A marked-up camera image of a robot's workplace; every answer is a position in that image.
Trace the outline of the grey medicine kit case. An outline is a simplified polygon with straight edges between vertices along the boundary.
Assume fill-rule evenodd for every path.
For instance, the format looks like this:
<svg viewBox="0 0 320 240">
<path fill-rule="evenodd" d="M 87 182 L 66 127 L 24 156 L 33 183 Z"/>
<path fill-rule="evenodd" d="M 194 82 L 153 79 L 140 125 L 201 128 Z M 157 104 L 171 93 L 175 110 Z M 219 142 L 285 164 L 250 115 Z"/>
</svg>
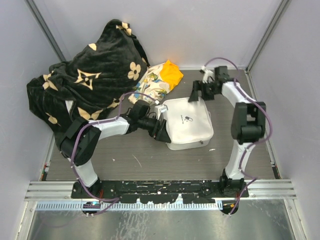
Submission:
<svg viewBox="0 0 320 240">
<path fill-rule="evenodd" d="M 202 98 L 189 102 L 188 97 L 169 99 L 162 115 L 173 151 L 205 147 L 214 135 L 211 114 Z"/>
</svg>

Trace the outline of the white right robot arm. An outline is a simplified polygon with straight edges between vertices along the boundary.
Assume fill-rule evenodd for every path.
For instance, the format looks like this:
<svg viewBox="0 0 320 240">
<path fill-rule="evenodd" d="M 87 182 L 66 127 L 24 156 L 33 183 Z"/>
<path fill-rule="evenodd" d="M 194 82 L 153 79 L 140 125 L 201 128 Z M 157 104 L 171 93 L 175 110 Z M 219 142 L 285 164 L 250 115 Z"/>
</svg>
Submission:
<svg viewBox="0 0 320 240">
<path fill-rule="evenodd" d="M 231 78 L 226 66 L 210 70 L 202 66 L 202 80 L 195 80 L 188 101 L 214 100 L 222 95 L 233 106 L 231 137 L 234 140 L 231 156 L 217 184 L 217 192 L 225 197 L 238 194 L 245 188 L 245 168 L 255 145 L 264 137 L 266 131 L 266 104 L 251 98 L 238 81 Z"/>
</svg>

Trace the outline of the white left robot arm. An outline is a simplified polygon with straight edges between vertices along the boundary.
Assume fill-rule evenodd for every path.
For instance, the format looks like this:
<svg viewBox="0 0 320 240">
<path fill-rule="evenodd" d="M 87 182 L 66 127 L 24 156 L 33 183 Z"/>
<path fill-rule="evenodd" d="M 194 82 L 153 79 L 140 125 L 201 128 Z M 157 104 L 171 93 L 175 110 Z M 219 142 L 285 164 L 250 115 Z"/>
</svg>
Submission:
<svg viewBox="0 0 320 240">
<path fill-rule="evenodd" d="M 96 149 L 103 143 L 109 143 L 111 137 L 128 135 L 139 129 L 147 131 L 158 142 L 170 143 L 167 121 L 161 118 L 167 111 L 168 107 L 161 104 L 151 112 L 147 102 L 138 100 L 133 107 L 114 118 L 86 120 L 79 117 L 69 126 L 57 146 L 69 160 L 82 192 L 88 198 L 97 197 L 102 190 L 101 180 L 92 163 Z"/>
</svg>

